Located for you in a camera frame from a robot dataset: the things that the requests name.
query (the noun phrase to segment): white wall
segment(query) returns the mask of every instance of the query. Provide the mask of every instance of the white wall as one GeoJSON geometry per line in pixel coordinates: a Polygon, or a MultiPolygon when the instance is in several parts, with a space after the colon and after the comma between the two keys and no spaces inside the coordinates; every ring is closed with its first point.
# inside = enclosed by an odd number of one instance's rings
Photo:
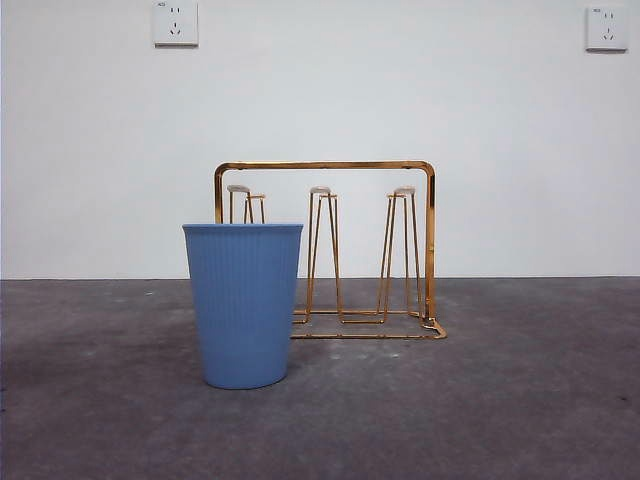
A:
{"type": "MultiPolygon", "coordinates": [[[[624,55],[584,52],[582,1],[202,0],[191,50],[153,48],[151,0],[2,3],[5,278],[184,277],[219,163],[395,158],[436,168],[440,276],[640,275],[636,1],[624,55]]],[[[373,276],[415,180],[243,181],[272,220],[330,182],[373,276]]]]}

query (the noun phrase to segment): electrical socket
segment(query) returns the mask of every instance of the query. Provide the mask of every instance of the electrical socket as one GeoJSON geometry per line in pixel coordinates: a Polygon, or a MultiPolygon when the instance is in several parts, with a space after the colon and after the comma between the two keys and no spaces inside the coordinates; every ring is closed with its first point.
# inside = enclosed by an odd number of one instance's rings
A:
{"type": "Polygon", "coordinates": [[[629,48],[629,25],[624,7],[587,9],[587,50],[625,51],[629,48]]]}
{"type": "Polygon", "coordinates": [[[158,1],[153,7],[156,46],[198,45],[198,4],[192,0],[158,1]]]}

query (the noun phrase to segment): trash can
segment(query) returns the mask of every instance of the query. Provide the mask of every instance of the trash can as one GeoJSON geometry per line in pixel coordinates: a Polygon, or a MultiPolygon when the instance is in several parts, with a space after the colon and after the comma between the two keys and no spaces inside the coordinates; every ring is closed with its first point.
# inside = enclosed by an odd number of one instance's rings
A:
{"type": "Polygon", "coordinates": [[[281,380],[293,320],[301,224],[183,225],[204,380],[281,380]]]}

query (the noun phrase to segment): gold metal rack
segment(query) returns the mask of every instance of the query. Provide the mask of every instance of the gold metal rack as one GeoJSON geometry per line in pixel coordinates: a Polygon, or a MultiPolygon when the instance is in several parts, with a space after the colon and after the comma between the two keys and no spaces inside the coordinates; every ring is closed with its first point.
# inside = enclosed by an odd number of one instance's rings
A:
{"type": "MultiPolygon", "coordinates": [[[[419,325],[430,331],[425,335],[409,334],[342,334],[342,333],[306,333],[294,334],[293,339],[427,339],[438,340],[447,337],[446,330],[436,320],[436,300],[435,300],[435,185],[436,177],[433,167],[422,160],[384,160],[371,162],[230,162],[220,165],[214,175],[214,202],[215,221],[224,222],[224,206],[222,201],[223,185],[222,180],[225,172],[229,170],[421,170],[425,174],[426,181],[426,222],[425,222],[425,278],[424,278],[424,301],[423,305],[418,305],[418,311],[408,312],[410,316],[418,318],[419,325]]],[[[341,310],[344,315],[380,315],[380,309],[376,310],[341,310]]],[[[296,311],[296,314],[306,314],[306,310],[296,311]]],[[[312,310],[312,314],[338,314],[336,310],[312,310]]],[[[388,314],[404,314],[406,310],[388,310],[388,314]]],[[[384,323],[381,321],[371,322],[367,320],[344,320],[342,323],[384,323]]]]}

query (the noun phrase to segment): white outlet plate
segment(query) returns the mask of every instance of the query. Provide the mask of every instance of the white outlet plate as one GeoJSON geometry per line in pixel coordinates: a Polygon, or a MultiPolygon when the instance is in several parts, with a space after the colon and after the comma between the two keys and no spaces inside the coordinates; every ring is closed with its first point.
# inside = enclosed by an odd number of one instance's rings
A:
{"type": "Polygon", "coordinates": [[[587,50],[625,51],[629,48],[629,23],[625,7],[587,8],[587,50]]]}
{"type": "Polygon", "coordinates": [[[192,0],[156,1],[153,41],[156,46],[197,46],[198,3],[192,0]]]}

